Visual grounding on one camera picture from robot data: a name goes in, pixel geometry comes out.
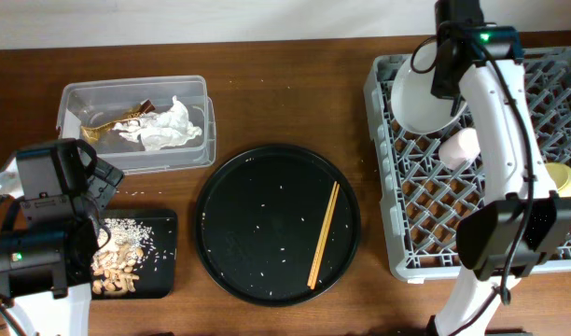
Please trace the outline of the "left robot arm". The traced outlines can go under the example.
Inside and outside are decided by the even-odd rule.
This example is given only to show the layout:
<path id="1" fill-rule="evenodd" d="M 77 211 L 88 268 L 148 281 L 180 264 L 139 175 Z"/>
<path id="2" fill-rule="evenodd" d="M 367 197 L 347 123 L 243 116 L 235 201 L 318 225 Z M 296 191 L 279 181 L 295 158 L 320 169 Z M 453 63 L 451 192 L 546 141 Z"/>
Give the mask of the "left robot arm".
<path id="1" fill-rule="evenodd" d="M 84 140 L 13 153 L 0 171 L 12 203 L 0 229 L 0 314 L 12 335 L 85 335 L 101 213 L 123 172 Z"/>

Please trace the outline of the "yellow bowl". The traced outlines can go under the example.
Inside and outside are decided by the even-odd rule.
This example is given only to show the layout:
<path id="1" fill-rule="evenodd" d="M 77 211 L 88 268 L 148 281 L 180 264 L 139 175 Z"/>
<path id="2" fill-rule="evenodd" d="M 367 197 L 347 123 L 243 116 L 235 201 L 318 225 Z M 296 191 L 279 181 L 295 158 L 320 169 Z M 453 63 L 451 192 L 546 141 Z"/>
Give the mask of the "yellow bowl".
<path id="1" fill-rule="evenodd" d="M 545 167 L 560 197 L 571 197 L 571 168 L 563 163 L 548 162 Z"/>

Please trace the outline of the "grey plate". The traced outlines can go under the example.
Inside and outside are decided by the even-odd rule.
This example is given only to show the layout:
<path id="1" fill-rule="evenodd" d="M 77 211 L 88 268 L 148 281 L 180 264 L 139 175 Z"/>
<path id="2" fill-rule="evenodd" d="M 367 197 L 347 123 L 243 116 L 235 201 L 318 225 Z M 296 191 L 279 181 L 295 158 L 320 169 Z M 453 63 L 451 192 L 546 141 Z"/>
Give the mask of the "grey plate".
<path id="1" fill-rule="evenodd" d="M 394 80 L 390 106 L 397 123 L 406 131 L 428 134 L 440 131 L 457 121 L 467 111 L 461 101 L 458 114 L 452 116 L 453 101 L 431 93 L 435 70 L 417 74 L 411 69 L 411 58 L 405 61 Z"/>

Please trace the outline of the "white napkin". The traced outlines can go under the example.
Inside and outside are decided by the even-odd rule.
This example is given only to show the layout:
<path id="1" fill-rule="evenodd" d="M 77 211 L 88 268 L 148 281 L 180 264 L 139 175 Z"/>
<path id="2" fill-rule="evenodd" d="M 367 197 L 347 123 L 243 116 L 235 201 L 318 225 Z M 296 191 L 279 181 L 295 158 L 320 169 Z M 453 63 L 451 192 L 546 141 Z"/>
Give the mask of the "white napkin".
<path id="1" fill-rule="evenodd" d="M 148 112 L 136 119 L 117 122 L 112 130 L 127 141 L 140 143 L 145 151 L 180 147 L 202 135 L 202 128 L 189 120 L 187 107 L 176 96 L 172 101 L 172 107 L 165 112 Z"/>

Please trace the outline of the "pink plastic cup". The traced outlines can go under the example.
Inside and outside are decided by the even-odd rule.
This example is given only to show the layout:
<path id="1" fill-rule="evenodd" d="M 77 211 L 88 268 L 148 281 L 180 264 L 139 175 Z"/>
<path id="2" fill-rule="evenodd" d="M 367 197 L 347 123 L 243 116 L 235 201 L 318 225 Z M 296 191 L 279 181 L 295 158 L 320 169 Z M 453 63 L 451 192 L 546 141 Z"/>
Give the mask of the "pink plastic cup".
<path id="1" fill-rule="evenodd" d="M 465 162 L 473 162 L 479 155 L 480 145 L 474 128 L 460 130 L 439 147 L 440 161 L 451 170 Z"/>

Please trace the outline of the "food scraps pile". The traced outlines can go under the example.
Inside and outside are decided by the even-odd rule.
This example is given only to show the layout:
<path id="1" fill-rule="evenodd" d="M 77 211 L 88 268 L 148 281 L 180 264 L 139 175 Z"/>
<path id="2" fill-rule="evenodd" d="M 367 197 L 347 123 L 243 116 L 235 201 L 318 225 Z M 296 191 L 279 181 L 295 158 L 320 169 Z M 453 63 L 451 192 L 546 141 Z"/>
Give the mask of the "food scraps pile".
<path id="1" fill-rule="evenodd" d="M 153 238 L 153 229 L 143 221 L 104 219 L 99 229 L 99 249 L 91 260 L 91 292 L 113 299 L 134 294 L 150 253 L 156 255 Z"/>

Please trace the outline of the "gold coffee sachet wrapper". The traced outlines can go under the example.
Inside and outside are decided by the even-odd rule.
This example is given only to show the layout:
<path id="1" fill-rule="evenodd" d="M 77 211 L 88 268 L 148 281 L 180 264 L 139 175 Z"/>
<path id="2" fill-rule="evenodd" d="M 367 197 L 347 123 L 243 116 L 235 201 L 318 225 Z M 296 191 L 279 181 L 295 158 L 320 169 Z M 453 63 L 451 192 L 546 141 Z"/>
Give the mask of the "gold coffee sachet wrapper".
<path id="1" fill-rule="evenodd" d="M 109 121 L 106 124 L 97 127 L 81 126 L 80 127 L 81 135 L 88 143 L 94 144 L 98 142 L 105 133 L 111 131 L 117 123 L 138 119 L 142 117 L 144 114 L 152 112 L 155 109 L 156 107 L 151 103 L 151 101 L 146 100 L 136 108 L 129 110 L 119 119 Z"/>

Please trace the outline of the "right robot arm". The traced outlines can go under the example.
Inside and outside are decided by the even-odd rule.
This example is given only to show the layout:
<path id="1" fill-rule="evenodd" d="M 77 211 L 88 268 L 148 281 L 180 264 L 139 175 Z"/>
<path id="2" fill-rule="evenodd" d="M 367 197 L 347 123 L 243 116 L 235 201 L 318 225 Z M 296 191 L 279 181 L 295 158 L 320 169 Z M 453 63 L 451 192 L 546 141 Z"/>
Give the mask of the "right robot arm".
<path id="1" fill-rule="evenodd" d="M 546 263 L 571 229 L 571 197 L 545 167 L 526 103 L 517 30 L 484 19 L 477 1 L 435 4 L 437 98 L 464 99 L 485 177 L 484 206 L 456 230 L 461 261 L 451 297 L 429 335 L 482 335 L 510 290 Z"/>

